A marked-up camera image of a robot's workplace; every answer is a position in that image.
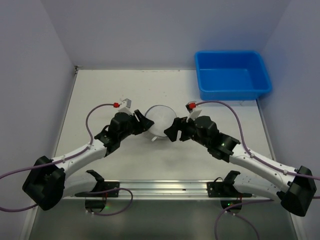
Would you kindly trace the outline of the white mesh laundry bag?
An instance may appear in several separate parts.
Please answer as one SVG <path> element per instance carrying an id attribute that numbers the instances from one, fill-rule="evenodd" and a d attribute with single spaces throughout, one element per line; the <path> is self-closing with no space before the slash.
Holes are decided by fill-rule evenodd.
<path id="1" fill-rule="evenodd" d="M 145 112 L 144 116 L 154 122 L 145 134 L 152 142 L 154 142 L 168 138 L 164 131 L 173 124 L 177 114 L 171 107 L 158 104 L 150 107 Z"/>

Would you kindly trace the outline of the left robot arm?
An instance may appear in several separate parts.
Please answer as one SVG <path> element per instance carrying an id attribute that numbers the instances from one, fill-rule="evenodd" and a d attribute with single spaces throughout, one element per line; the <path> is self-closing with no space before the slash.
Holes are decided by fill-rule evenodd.
<path id="1" fill-rule="evenodd" d="M 44 210 L 50 210 L 67 192 L 67 179 L 76 171 L 103 159 L 120 147 L 121 141 L 131 135 L 140 135 L 155 124 L 139 110 L 133 114 L 118 112 L 90 142 L 57 159 L 38 158 L 31 168 L 22 190 Z"/>

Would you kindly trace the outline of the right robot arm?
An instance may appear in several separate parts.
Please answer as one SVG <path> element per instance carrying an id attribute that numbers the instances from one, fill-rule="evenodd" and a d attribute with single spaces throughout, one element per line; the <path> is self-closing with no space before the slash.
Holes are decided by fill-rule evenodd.
<path id="1" fill-rule="evenodd" d="M 209 116 L 195 119 L 177 117 L 164 134 L 172 142 L 193 140 L 217 160 L 238 165 L 258 176 L 250 180 L 238 174 L 233 179 L 233 188 L 237 192 L 279 201 L 284 209 L 299 217 L 307 214 L 317 191 L 309 168 L 287 166 L 246 149 L 238 139 L 220 132 Z"/>

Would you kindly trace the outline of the blue plastic bin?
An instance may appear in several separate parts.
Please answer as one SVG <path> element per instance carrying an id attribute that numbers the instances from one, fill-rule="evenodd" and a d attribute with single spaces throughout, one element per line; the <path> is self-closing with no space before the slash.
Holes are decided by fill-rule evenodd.
<path id="1" fill-rule="evenodd" d="M 198 51 L 194 61 L 204 101 L 252 101 L 272 91 L 265 63 L 256 51 Z"/>

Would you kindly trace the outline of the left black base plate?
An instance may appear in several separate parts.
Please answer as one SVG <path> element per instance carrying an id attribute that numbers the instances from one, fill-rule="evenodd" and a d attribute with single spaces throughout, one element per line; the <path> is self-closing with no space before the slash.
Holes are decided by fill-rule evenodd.
<path id="1" fill-rule="evenodd" d="M 118 181 L 105 181 L 102 185 L 101 191 L 108 191 L 113 189 L 118 189 L 120 187 L 120 182 Z M 119 190 L 109 191 L 101 194 L 103 198 L 117 198 L 119 196 Z"/>

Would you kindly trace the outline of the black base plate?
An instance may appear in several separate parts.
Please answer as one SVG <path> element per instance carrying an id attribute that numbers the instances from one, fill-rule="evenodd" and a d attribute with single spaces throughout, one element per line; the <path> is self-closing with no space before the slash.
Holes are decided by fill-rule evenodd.
<path id="1" fill-rule="evenodd" d="M 102 185 L 101 191 L 108 191 L 113 189 L 118 189 L 120 187 L 120 182 L 118 181 L 105 181 Z M 109 191 L 101 194 L 103 198 L 117 198 L 119 196 L 119 190 Z"/>
<path id="2" fill-rule="evenodd" d="M 251 193 L 240 193 L 233 186 L 235 176 L 217 177 L 213 181 L 206 183 L 207 195 L 209 198 L 251 198 Z"/>

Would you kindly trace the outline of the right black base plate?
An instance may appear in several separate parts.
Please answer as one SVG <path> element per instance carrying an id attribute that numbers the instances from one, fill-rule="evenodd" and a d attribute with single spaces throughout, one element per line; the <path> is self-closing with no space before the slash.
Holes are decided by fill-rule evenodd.
<path id="1" fill-rule="evenodd" d="M 251 198 L 251 193 L 240 193 L 233 186 L 235 176 L 217 177 L 213 181 L 206 183 L 207 195 L 209 198 Z"/>

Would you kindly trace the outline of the aluminium mounting rail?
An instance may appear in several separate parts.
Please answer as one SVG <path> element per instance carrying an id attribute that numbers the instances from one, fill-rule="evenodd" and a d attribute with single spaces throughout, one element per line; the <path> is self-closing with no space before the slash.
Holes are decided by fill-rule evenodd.
<path id="1" fill-rule="evenodd" d="M 131 181 L 116 181 L 105 180 L 104 182 L 120 182 L 120 187 L 130 190 L 133 196 L 138 199 L 240 199 L 240 198 L 267 198 L 278 201 L 277 192 L 280 190 L 264 180 L 256 180 L 254 178 L 241 178 L 235 182 L 235 189 L 240 193 L 252 194 L 252 197 L 208 197 L 207 180 L 131 180 Z M 99 183 L 97 191 L 100 192 L 103 183 Z M 128 192 L 119 190 L 118 198 L 130 196 Z"/>

